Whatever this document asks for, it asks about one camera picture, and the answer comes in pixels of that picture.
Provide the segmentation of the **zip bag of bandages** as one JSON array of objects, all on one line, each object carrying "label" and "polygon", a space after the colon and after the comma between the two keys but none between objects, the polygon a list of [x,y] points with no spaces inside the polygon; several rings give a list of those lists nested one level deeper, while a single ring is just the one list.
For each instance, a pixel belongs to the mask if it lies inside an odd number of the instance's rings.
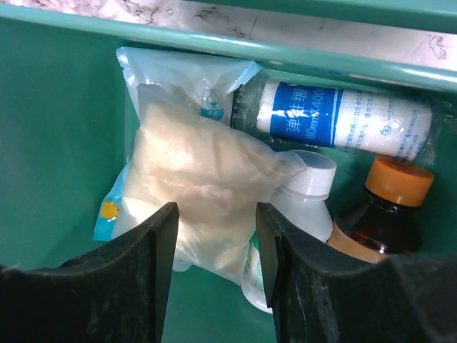
[{"label": "zip bag of bandages", "polygon": [[176,258],[240,284],[256,205],[306,164],[201,116],[160,86],[142,84],[137,95],[140,125],[112,237],[174,202]]}]

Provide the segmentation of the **blue cotton swab bag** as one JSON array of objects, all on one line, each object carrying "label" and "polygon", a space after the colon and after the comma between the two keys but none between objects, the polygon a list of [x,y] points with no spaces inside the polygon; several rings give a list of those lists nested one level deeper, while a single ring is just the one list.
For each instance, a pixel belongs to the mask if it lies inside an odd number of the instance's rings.
[{"label": "blue cotton swab bag", "polygon": [[[138,119],[137,89],[147,84],[164,88],[201,116],[230,127],[233,93],[260,70],[254,61],[127,46],[119,48],[116,57]],[[116,238],[112,231],[121,209],[129,163],[101,204],[93,235],[96,241]]]}]

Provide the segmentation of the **white bottle blue label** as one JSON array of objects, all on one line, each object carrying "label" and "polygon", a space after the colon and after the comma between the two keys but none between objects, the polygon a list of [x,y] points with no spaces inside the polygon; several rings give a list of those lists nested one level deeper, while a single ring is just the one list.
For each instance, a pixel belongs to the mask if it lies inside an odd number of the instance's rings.
[{"label": "white bottle blue label", "polygon": [[426,100],[260,76],[238,91],[230,125],[281,147],[357,149],[414,160],[430,142],[437,121]]}]

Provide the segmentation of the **amber bottle orange label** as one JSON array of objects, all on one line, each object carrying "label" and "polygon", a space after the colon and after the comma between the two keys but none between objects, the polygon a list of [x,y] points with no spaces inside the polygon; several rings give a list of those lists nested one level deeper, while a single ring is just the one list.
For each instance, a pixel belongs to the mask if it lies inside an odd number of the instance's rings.
[{"label": "amber bottle orange label", "polygon": [[368,263],[417,252],[421,246],[416,212],[434,175],[421,166],[389,156],[375,158],[362,200],[333,221],[327,245]]}]

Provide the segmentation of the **green plastic medicine box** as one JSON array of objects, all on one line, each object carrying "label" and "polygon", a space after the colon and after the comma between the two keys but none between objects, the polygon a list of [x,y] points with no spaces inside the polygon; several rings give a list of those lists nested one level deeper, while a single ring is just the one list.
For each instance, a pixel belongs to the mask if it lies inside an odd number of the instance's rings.
[{"label": "green plastic medicine box", "polygon": [[[123,167],[134,109],[115,50],[253,59],[322,86],[408,91],[446,121],[424,159],[435,184],[421,211],[419,254],[456,257],[456,69],[332,54],[232,36],[1,3],[1,268],[57,268],[104,244],[91,239],[103,196]],[[278,342],[273,315],[214,274],[171,271],[160,342]]]}]

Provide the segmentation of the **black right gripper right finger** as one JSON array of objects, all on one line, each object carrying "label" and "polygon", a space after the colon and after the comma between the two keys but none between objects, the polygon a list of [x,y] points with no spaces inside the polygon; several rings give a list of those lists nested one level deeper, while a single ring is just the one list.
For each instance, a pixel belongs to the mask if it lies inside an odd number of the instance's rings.
[{"label": "black right gripper right finger", "polygon": [[256,207],[267,305],[278,342],[454,342],[456,257],[369,264]]}]

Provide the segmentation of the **white bottle green label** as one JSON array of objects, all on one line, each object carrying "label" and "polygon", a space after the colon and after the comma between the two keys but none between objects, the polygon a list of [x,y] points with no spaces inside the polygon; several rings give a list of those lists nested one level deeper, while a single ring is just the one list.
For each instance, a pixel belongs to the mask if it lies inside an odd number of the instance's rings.
[{"label": "white bottle green label", "polygon": [[[295,226],[325,243],[333,230],[333,222],[325,201],[328,199],[336,162],[322,154],[295,150],[306,169],[280,186],[271,197],[271,203]],[[267,314],[263,289],[261,258],[256,235],[251,238],[241,290],[245,298]]]}]

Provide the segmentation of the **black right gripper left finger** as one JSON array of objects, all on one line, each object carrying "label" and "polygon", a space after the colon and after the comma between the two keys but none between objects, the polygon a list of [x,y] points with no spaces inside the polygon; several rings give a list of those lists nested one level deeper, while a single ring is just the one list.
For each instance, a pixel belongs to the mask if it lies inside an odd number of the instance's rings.
[{"label": "black right gripper left finger", "polygon": [[3,342],[160,342],[176,203],[57,268],[1,268]]}]

